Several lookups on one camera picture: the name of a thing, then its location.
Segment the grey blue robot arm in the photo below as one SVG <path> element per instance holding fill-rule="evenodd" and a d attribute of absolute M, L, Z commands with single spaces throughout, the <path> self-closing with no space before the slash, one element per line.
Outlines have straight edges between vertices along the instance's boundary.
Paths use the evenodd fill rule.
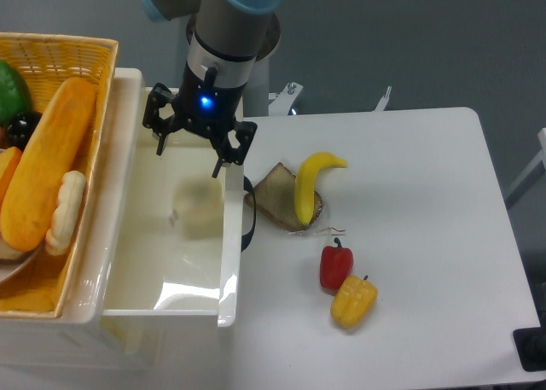
<path fill-rule="evenodd" d="M 177 93 L 157 83 L 142 120 L 162 154 L 170 134 L 185 130 L 210 142 L 218 161 L 242 165 L 257 125 L 239 121 L 240 104 L 281 0 L 141 0 L 151 20 L 195 15 Z"/>

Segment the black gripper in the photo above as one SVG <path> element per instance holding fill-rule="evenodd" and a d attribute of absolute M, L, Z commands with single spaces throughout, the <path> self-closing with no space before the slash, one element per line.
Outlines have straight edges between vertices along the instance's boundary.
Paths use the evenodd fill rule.
<path fill-rule="evenodd" d="M 217 68 L 213 67 L 209 79 L 199 77 L 185 64 L 183 81 L 177 95 L 164 84 L 156 83 L 148 93 L 142 125 L 153 132 L 161 156 L 171 133 L 186 130 L 204 138 L 211 138 L 217 154 L 212 177 L 216 178 L 222 166 L 242 166 L 258 129 L 252 121 L 235 119 L 235 111 L 247 84 L 236 87 L 219 87 Z M 160 111 L 171 105 L 174 113 L 167 118 Z"/>

